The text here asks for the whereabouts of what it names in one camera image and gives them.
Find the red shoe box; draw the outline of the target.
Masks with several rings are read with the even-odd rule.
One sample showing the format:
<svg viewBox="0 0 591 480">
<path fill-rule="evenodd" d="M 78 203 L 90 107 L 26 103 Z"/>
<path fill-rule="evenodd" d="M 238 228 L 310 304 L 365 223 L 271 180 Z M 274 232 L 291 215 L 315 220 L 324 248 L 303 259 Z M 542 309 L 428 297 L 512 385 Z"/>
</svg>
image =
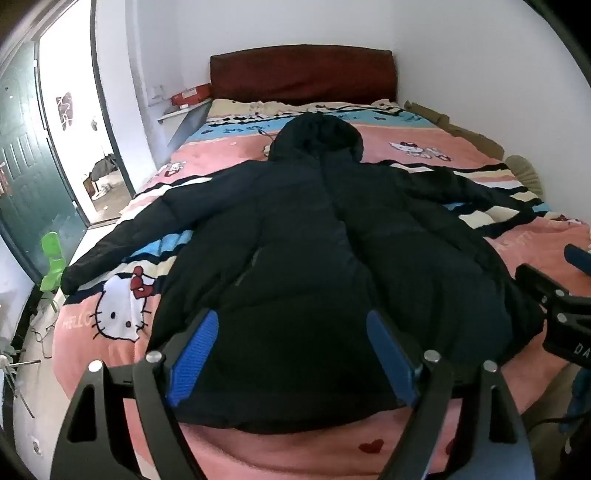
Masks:
<svg viewBox="0 0 591 480">
<path fill-rule="evenodd" d="M 185 89 L 171 97 L 171 104 L 180 107 L 181 105 L 196 105 L 211 97 L 211 83 L 205 83 Z"/>
</svg>

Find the dark red headboard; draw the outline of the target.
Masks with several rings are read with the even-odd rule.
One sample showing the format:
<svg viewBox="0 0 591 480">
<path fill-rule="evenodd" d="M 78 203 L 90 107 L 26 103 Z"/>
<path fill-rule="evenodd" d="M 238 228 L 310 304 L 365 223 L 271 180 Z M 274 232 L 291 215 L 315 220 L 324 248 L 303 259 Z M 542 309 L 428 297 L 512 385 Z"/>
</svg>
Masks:
<svg viewBox="0 0 591 480">
<path fill-rule="evenodd" d="M 394 100 L 398 75 L 390 50 L 281 45 L 211 56 L 211 96 L 238 102 L 370 104 Z"/>
</svg>

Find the brown cardboard beside bed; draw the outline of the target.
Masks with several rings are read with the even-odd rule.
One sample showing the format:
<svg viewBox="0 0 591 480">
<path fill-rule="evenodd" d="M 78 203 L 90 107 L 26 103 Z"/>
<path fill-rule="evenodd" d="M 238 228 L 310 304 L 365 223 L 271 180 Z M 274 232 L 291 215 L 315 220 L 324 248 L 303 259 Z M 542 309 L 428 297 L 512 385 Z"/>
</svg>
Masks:
<svg viewBox="0 0 591 480">
<path fill-rule="evenodd" d="M 424 117 L 452 136 L 467 140 L 489 158 L 500 161 L 504 159 L 505 150 L 500 144 L 480 133 L 453 124 L 448 115 L 410 101 L 405 102 L 404 108 L 411 113 Z"/>
</svg>

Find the green plastic stool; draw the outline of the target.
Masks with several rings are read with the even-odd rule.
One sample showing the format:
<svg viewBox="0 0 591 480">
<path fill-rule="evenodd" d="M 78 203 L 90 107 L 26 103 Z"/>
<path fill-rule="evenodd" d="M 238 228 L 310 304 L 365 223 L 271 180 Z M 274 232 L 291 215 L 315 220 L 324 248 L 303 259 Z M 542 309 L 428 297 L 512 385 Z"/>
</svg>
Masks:
<svg viewBox="0 0 591 480">
<path fill-rule="evenodd" d="M 49 232 L 42 237 L 41 249 L 49 265 L 48 273 L 40 284 L 40 291 L 46 293 L 59 288 L 61 276 L 66 268 L 66 260 L 56 232 Z"/>
</svg>

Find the Hello Kitty pink blanket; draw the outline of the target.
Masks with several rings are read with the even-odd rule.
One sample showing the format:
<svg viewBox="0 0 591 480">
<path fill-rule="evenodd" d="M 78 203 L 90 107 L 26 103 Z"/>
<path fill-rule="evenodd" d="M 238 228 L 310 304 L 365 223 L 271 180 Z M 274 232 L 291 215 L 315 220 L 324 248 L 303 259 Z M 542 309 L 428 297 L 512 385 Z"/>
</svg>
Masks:
<svg viewBox="0 0 591 480">
<path fill-rule="evenodd" d="M 65 270 L 55 376 L 72 394 L 92 360 L 136 362 L 211 310 L 211 353 L 189 353 L 173 398 L 205 474 L 374 479 L 410 411 L 368 313 L 438 351 L 458 386 L 496 361 L 526 410 L 565 363 L 515 271 L 588 294 L 569 244 L 588 248 L 589 226 L 397 104 L 217 100 Z"/>
</svg>

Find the dark green door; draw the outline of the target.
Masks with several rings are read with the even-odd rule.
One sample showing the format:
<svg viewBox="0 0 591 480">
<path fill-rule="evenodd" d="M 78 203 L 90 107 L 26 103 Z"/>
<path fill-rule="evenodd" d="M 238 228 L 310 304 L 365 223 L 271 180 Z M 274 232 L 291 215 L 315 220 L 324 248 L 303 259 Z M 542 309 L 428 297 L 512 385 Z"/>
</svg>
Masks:
<svg viewBox="0 0 591 480">
<path fill-rule="evenodd" d="M 36 284 L 49 269 L 42 237 L 57 233 L 71 259 L 86 231 L 44 127 L 33 42 L 20 46 L 1 75 L 1 230 Z"/>
</svg>

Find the black hooded puffer jacket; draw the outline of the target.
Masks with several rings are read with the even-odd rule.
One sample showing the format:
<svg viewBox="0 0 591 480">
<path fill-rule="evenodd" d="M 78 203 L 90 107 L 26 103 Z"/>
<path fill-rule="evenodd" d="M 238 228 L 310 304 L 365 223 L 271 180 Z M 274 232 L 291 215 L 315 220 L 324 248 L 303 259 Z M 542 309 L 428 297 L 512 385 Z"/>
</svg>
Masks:
<svg viewBox="0 0 591 480">
<path fill-rule="evenodd" d="M 102 282 L 97 335 L 162 348 L 201 310 L 217 339 L 179 421 L 257 434 L 334 428 L 402 405 L 367 335 L 380 311 L 452 365 L 458 385 L 541 332 L 491 246 L 451 205 L 529 206 L 433 166 L 363 161 L 330 114 L 298 115 L 264 161 L 175 181 L 69 266 L 68 298 Z"/>
</svg>

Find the white bedside shelf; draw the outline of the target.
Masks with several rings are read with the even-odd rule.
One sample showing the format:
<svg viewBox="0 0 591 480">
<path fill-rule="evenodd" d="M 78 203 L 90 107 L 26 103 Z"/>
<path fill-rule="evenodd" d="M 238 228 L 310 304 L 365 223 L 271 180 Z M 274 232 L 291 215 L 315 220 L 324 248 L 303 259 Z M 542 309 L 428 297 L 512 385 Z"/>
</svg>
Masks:
<svg viewBox="0 0 591 480">
<path fill-rule="evenodd" d="M 163 123 L 165 120 L 168 120 L 170 118 L 179 116 L 179 115 L 186 115 L 190 112 L 192 112 L 195 109 L 198 109 L 202 106 L 211 104 L 211 99 L 206 99 L 202 102 L 199 102 L 197 104 L 194 105 L 188 105 L 188 106 L 178 106 L 176 109 L 171 110 L 170 112 L 164 113 L 163 115 L 161 115 L 160 117 L 157 118 L 157 122 L 158 123 Z"/>
</svg>

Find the olive round cushion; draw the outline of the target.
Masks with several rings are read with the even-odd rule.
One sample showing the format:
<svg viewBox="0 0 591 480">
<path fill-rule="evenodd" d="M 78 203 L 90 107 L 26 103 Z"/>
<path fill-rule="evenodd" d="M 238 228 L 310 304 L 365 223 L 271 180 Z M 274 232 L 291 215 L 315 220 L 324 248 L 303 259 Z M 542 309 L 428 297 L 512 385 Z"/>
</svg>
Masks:
<svg viewBox="0 0 591 480">
<path fill-rule="evenodd" d="M 541 179 L 528 159 L 520 155 L 511 155 L 505 159 L 505 164 L 526 188 L 538 197 L 544 197 Z"/>
</svg>

